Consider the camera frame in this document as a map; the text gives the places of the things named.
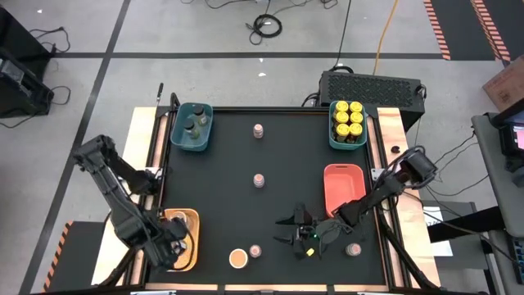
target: teal bin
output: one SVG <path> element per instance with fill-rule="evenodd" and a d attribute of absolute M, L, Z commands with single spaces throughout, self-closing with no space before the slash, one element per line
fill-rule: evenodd
<path fill-rule="evenodd" d="M 193 115 L 193 106 L 200 104 L 204 107 L 204 113 L 207 116 L 208 123 L 204 126 L 197 124 L 195 115 Z M 198 128 L 200 136 L 193 139 L 183 129 L 183 122 L 191 118 L 195 120 L 195 125 Z M 176 119 L 174 121 L 173 132 L 171 132 L 171 143 L 178 148 L 191 152 L 202 152 L 207 148 L 207 143 L 210 137 L 211 126 L 213 125 L 213 107 L 205 103 L 186 102 L 183 103 L 177 111 Z"/>
<path fill-rule="evenodd" d="M 359 139 L 357 139 L 356 143 L 339 143 L 335 139 L 333 139 L 333 121 L 331 118 L 333 117 L 333 112 L 335 111 L 335 105 L 338 101 L 332 102 L 329 105 L 329 117 L 327 120 L 329 121 L 329 130 L 327 132 L 327 136 L 329 137 L 329 145 L 332 148 L 335 149 L 341 149 L 341 150 L 347 150 L 347 151 L 353 151 L 357 148 L 360 148 L 363 144 L 365 144 L 368 141 L 368 123 L 366 121 L 366 117 L 368 114 L 366 114 L 366 110 L 364 109 L 364 106 L 362 106 L 362 115 L 364 116 L 364 120 L 362 121 L 362 135 L 360 135 Z"/>

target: orange striped tape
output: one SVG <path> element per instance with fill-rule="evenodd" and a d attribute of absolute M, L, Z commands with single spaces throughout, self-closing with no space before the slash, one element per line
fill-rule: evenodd
<path fill-rule="evenodd" d="M 64 226 L 64 230 L 62 231 L 62 235 L 60 236 L 60 241 L 58 242 L 58 248 L 56 249 L 55 256 L 52 258 L 51 267 L 49 268 L 49 271 L 47 273 L 46 281 L 43 284 L 42 293 L 47 292 L 49 289 L 49 285 L 51 285 L 52 276 L 55 274 L 55 269 L 58 265 L 58 258 L 60 258 L 62 248 L 64 247 L 64 243 L 66 243 L 65 240 L 72 224 L 73 221 L 69 221 Z"/>
<path fill-rule="evenodd" d="M 484 35 L 490 43 L 491 50 L 495 55 L 495 59 L 503 59 L 505 61 L 511 61 L 508 49 L 504 45 L 504 41 L 500 38 L 499 31 L 497 30 L 495 23 L 491 19 L 490 13 L 486 9 L 486 5 L 483 0 L 470 0 L 473 5 L 473 10 L 477 14 L 478 21 L 481 23 L 481 27 L 484 30 Z"/>
<path fill-rule="evenodd" d="M 442 28 L 440 27 L 439 21 L 436 18 L 435 9 L 433 9 L 433 4 L 431 0 L 424 0 L 424 6 L 426 7 L 427 16 L 429 17 L 429 22 L 433 28 L 433 32 L 436 36 L 436 41 L 439 44 L 440 53 L 442 53 L 442 58 L 446 60 L 451 59 L 449 54 L 448 45 L 445 42 L 444 34 L 442 33 Z"/>

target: small bottle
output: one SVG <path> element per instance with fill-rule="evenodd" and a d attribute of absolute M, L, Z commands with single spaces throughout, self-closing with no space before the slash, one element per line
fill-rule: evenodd
<path fill-rule="evenodd" d="M 249 248 L 249 255 L 252 258 L 258 258 L 262 255 L 262 248 L 259 245 L 253 245 Z"/>
<path fill-rule="evenodd" d="M 262 188 L 265 184 L 264 176 L 262 174 L 257 174 L 253 177 L 253 184 L 257 188 Z"/>
<path fill-rule="evenodd" d="M 357 243 L 351 243 L 346 246 L 346 254 L 348 256 L 358 256 L 362 252 L 362 247 Z"/>
<path fill-rule="evenodd" d="M 337 136 L 335 140 L 339 143 L 344 143 L 349 133 L 350 127 L 347 124 L 340 124 L 337 126 Z"/>
<path fill-rule="evenodd" d="M 190 138 L 197 139 L 198 136 L 200 136 L 200 133 L 198 132 L 197 127 L 195 126 L 195 122 L 191 119 L 186 119 L 183 122 L 183 130 L 189 134 Z"/>
<path fill-rule="evenodd" d="M 350 116 L 345 111 L 339 111 L 335 115 L 335 122 L 333 123 L 333 131 L 337 130 L 338 125 L 347 124 L 347 121 L 350 119 Z"/>
<path fill-rule="evenodd" d="M 262 127 L 260 124 L 255 125 L 253 127 L 253 135 L 256 138 L 262 138 L 262 136 L 264 136 L 264 127 Z"/>
<path fill-rule="evenodd" d="M 347 102 L 344 102 L 344 101 L 337 102 L 337 104 L 335 105 L 335 111 L 333 112 L 333 119 L 337 118 L 337 113 L 339 111 L 347 112 L 349 108 L 350 108 L 350 105 L 348 105 Z"/>
<path fill-rule="evenodd" d="M 196 117 L 196 122 L 200 126 L 204 126 L 207 124 L 207 117 L 206 113 L 204 112 L 204 106 L 198 104 L 193 106 L 193 114 Z"/>
<path fill-rule="evenodd" d="M 358 123 L 353 123 L 350 125 L 350 134 L 346 139 L 347 143 L 355 143 L 359 136 L 362 134 L 362 125 Z"/>
<path fill-rule="evenodd" d="M 360 103 L 360 102 L 352 102 L 350 104 L 350 110 L 352 112 L 361 112 L 362 111 L 362 103 Z"/>
<path fill-rule="evenodd" d="M 358 112 L 351 113 L 351 116 L 350 116 L 351 123 L 362 124 L 363 120 L 364 120 L 364 116 L 362 116 L 362 113 L 358 113 Z"/>

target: orange tray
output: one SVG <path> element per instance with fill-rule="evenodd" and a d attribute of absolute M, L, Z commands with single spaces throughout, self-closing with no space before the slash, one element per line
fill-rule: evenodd
<path fill-rule="evenodd" d="M 195 244 L 193 245 L 191 243 L 191 239 L 189 238 L 189 235 L 186 236 L 186 238 L 183 240 L 187 244 L 186 251 L 178 257 L 178 260 L 174 263 L 175 268 L 184 267 L 188 262 L 189 258 L 191 256 L 191 250 L 192 247 L 195 248 L 193 251 L 193 258 L 191 260 L 191 264 L 187 266 L 184 270 L 168 270 L 168 271 L 188 271 L 195 264 L 197 263 L 198 258 L 198 234 L 200 232 L 200 217 L 198 216 L 198 213 L 194 211 L 193 209 L 187 209 L 187 208 L 173 208 L 173 209 L 165 209 L 164 210 L 164 216 L 167 219 L 172 219 L 175 217 L 175 214 L 177 212 L 183 212 L 189 221 L 189 231 L 191 232 L 191 235 L 193 236 L 193 240 L 195 241 Z"/>
<path fill-rule="evenodd" d="M 333 212 L 346 202 L 359 200 L 366 194 L 364 173 L 353 164 L 331 164 L 324 169 L 326 213 Z"/>

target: concrete floor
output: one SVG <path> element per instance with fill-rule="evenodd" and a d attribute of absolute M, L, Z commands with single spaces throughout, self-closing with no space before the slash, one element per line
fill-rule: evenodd
<path fill-rule="evenodd" d="M 70 52 L 337 52 L 348 0 L 324 10 L 316 0 L 305 7 L 278 15 L 282 35 L 256 47 L 248 42 L 251 23 L 266 3 L 235 3 L 211 10 L 202 0 L 183 5 L 177 0 L 0 0 L 28 30 L 64 26 L 70 34 Z M 210 0 L 214 5 L 220 0 Z M 343 52 L 377 50 L 393 0 L 354 0 Z M 129 4 L 124 24 L 110 38 L 123 4 Z M 288 6 L 274 0 L 269 12 Z M 64 36 L 52 41 L 64 48 Z M 440 53 L 422 0 L 401 1 L 382 47 L 383 52 Z M 184 58 L 138 59 L 104 57 L 56 58 L 47 68 L 44 83 L 72 89 L 66 106 L 53 106 L 50 116 L 33 118 L 16 129 L 0 128 L 0 269 L 2 293 L 20 291 L 49 207 L 56 194 L 66 159 L 77 134 L 88 100 L 96 101 L 82 141 L 98 134 L 110 135 L 122 151 L 135 107 L 154 106 L 160 82 L 167 93 L 182 102 L 198 101 L 215 106 L 299 106 L 318 87 L 323 70 L 333 58 Z M 373 59 L 342 59 L 355 72 L 371 74 Z M 377 75 L 420 79 L 428 88 L 427 113 L 420 124 L 417 144 L 436 159 L 471 134 L 471 116 L 495 111 L 481 86 L 502 69 L 497 61 L 380 60 Z M 96 78 L 102 79 L 97 90 Z M 65 93 L 57 92 L 57 99 Z M 416 125 L 408 132 L 414 144 Z M 432 187 L 452 193 L 486 175 L 477 146 L 471 147 L 443 173 L 443 184 Z M 74 169 L 66 187 L 56 223 L 49 230 L 43 259 L 32 291 L 38 292 L 52 261 L 63 224 L 68 220 L 102 221 L 108 206 L 95 183 Z M 423 198 L 431 198 L 422 192 Z M 478 209 L 495 204 L 489 180 L 449 201 L 475 202 Z M 457 274 L 440 270 L 442 283 L 456 291 L 486 290 L 482 273 Z"/>

